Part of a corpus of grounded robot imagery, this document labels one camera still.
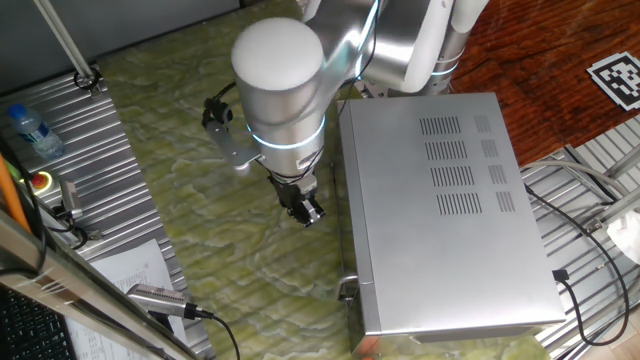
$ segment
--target yellow object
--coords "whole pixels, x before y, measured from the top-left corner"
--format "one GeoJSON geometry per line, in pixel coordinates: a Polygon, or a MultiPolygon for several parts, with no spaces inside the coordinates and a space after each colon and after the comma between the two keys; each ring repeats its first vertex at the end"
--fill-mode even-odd
{"type": "Polygon", "coordinates": [[[11,214],[11,217],[13,217],[13,219],[25,230],[31,232],[27,218],[24,216],[24,211],[22,211],[18,192],[13,184],[13,180],[11,180],[11,174],[9,173],[9,169],[7,169],[7,165],[5,164],[2,155],[0,155],[0,188],[2,188],[4,197],[7,199],[7,205],[9,206],[9,213],[11,214]]]}

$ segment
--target wooden surface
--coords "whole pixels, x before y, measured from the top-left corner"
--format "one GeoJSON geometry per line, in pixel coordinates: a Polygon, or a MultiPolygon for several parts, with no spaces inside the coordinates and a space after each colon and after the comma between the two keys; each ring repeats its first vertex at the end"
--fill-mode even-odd
{"type": "Polygon", "coordinates": [[[496,92],[523,165],[639,113],[616,105],[586,71],[624,51],[640,58],[638,0],[490,0],[452,85],[496,92]]]}

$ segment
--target green marbled table surface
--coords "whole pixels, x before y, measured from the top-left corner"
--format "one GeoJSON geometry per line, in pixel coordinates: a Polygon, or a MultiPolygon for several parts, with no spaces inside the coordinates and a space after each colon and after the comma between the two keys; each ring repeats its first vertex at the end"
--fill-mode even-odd
{"type": "MultiPolygon", "coordinates": [[[[317,200],[327,215],[305,229],[279,205],[264,169],[236,176],[200,125],[204,99],[234,80],[229,54],[242,29],[300,15],[294,0],[271,0],[99,61],[189,289],[229,323],[243,359],[351,358],[345,308],[332,298],[341,257],[329,162],[317,169],[317,200]]],[[[224,99],[235,115],[234,136],[248,143],[237,92],[224,99]]],[[[337,141],[330,111],[325,159],[337,141]]],[[[342,203],[340,215],[346,211],[342,203]]],[[[214,322],[205,327],[218,357],[234,359],[226,331],[214,322]]],[[[419,358],[452,355],[548,358],[531,336],[419,358]]]]}

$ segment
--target paper sheet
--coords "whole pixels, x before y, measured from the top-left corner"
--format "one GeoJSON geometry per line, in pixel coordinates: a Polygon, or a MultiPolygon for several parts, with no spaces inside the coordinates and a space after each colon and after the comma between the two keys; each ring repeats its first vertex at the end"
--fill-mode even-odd
{"type": "MultiPolygon", "coordinates": [[[[91,265],[124,293],[135,284],[173,289],[164,257],[155,240],[122,254],[95,261],[91,265]]],[[[66,321],[78,360],[146,359],[71,319],[66,321]]],[[[182,319],[169,316],[169,322],[176,337],[186,342],[182,319]]]]}

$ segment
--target water bottle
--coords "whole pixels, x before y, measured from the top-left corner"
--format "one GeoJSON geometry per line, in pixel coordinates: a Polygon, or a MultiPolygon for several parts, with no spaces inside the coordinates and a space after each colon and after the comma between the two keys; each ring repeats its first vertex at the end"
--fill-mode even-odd
{"type": "Polygon", "coordinates": [[[60,138],[49,130],[40,114],[20,104],[9,108],[11,125],[23,139],[31,143],[33,149],[45,160],[52,160],[64,154],[64,145],[60,138]]]}

